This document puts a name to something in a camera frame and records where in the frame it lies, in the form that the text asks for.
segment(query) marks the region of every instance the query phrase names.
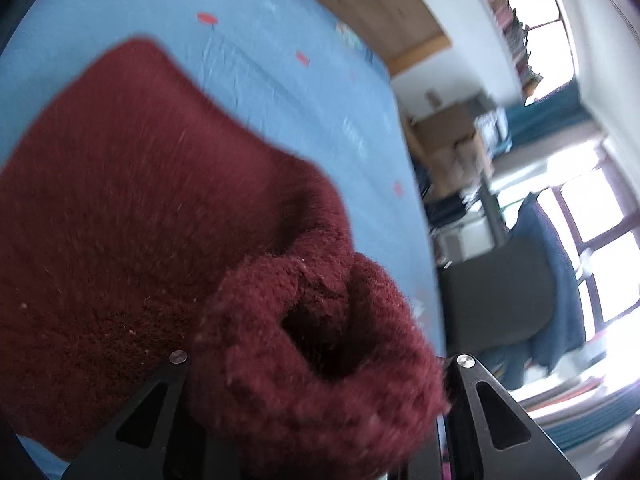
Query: wooden ceiling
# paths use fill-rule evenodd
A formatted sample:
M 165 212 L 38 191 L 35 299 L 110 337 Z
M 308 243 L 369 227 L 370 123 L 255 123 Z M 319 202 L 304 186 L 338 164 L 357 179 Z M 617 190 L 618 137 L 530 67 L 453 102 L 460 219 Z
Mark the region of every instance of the wooden ceiling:
M 399 61 L 403 66 L 406 63 L 401 61 L 407 55 L 413 59 L 416 52 L 433 50 L 425 45 L 441 48 L 446 43 L 423 0 L 318 1 L 349 25 L 388 66 Z

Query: blanket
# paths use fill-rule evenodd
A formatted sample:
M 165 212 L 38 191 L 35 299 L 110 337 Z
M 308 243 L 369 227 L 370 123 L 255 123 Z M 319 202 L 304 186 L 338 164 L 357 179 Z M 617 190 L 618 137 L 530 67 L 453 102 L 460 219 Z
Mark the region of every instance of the blanket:
M 0 254 L 0 406 L 62 458 L 176 349 L 194 418 L 260 478 L 374 478 L 443 409 L 438 362 L 332 184 L 147 40 L 30 127 L 0 174 Z

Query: black chair backrest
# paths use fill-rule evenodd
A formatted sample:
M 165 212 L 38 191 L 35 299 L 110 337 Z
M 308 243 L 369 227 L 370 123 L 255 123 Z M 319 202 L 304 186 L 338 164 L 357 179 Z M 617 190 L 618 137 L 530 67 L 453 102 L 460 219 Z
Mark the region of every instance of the black chair backrest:
M 525 238 L 447 267 L 440 289 L 448 355 L 527 340 L 555 309 L 556 284 L 545 253 Z

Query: bed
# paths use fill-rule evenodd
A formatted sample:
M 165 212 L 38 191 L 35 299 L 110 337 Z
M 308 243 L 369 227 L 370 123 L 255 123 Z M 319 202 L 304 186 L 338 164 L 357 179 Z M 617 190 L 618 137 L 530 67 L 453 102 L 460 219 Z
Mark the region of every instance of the bed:
M 388 270 L 443 355 L 428 226 L 388 72 L 316 0 L 37 0 L 0 56 L 0 164 L 57 92 L 133 35 L 154 38 L 257 135 L 322 168 L 356 250 Z

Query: metal screw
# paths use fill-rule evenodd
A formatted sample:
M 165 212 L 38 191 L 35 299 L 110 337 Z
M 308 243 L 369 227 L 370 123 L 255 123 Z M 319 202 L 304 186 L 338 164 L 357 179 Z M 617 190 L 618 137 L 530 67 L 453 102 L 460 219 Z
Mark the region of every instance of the metal screw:
M 171 355 L 169 355 L 169 361 L 174 365 L 180 365 L 187 360 L 187 357 L 187 352 L 184 350 L 176 350 L 175 352 L 171 352 Z
M 459 355 L 456 362 L 463 368 L 472 368 L 476 364 L 476 360 L 467 354 Z

